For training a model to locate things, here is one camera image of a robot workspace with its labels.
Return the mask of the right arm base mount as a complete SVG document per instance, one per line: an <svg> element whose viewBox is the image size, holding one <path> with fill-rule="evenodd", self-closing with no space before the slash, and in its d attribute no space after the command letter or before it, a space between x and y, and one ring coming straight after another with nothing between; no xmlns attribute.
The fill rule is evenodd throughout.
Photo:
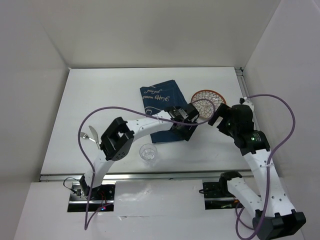
<svg viewBox="0 0 320 240"><path fill-rule="evenodd" d="M240 201L227 189L227 181L237 177L242 178L238 171L227 171L220 175L218 181L202 183L202 189L198 192L204 196L206 210L234 209L237 204L242 207Z"/></svg>

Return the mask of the blue whale placemat cloth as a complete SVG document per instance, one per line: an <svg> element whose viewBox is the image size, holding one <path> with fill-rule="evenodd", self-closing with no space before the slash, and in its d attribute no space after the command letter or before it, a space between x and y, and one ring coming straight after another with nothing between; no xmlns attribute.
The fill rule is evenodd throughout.
<svg viewBox="0 0 320 240"><path fill-rule="evenodd" d="M186 121L194 123L199 117L199 112L191 104L187 103L175 80L168 80L153 86L143 86L140 93L147 115L155 115L167 108L182 108L190 116ZM162 144L178 141L189 141L196 126L178 126L177 131L160 131L150 135L153 144Z"/></svg>

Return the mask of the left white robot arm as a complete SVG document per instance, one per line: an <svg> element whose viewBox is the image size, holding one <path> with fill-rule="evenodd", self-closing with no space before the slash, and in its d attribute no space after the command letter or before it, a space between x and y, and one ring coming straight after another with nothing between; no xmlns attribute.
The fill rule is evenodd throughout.
<svg viewBox="0 0 320 240"><path fill-rule="evenodd" d="M134 141L147 135L168 131L189 141L197 128L199 112L192 103L185 107L171 106L145 118L115 118L101 136L99 153L90 163L91 169L80 178L81 194L88 200L99 195L102 181L111 166L126 157Z"/></svg>

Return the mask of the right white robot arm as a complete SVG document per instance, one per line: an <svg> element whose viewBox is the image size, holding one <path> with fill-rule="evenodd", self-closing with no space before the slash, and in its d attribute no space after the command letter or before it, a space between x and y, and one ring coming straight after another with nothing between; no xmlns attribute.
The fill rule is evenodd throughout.
<svg viewBox="0 0 320 240"><path fill-rule="evenodd" d="M252 217L255 235L260 240L273 240L294 235L307 222L288 198L275 169L266 135L256 130L253 111L245 104L231 107L222 103L208 122L222 118L217 129L231 137L248 163L259 194L245 182L238 171L220 175L218 190L223 196L234 196Z"/></svg>

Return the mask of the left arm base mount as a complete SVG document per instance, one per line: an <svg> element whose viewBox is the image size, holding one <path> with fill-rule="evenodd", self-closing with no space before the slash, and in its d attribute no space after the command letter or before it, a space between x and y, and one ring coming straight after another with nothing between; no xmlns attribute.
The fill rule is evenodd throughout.
<svg viewBox="0 0 320 240"><path fill-rule="evenodd" d="M84 213L87 207L87 195L82 190L79 181L74 177L67 177L62 185L69 190L68 213ZM115 199L116 183L108 182L103 184L101 188L92 193L89 200L89 212L113 212Z"/></svg>

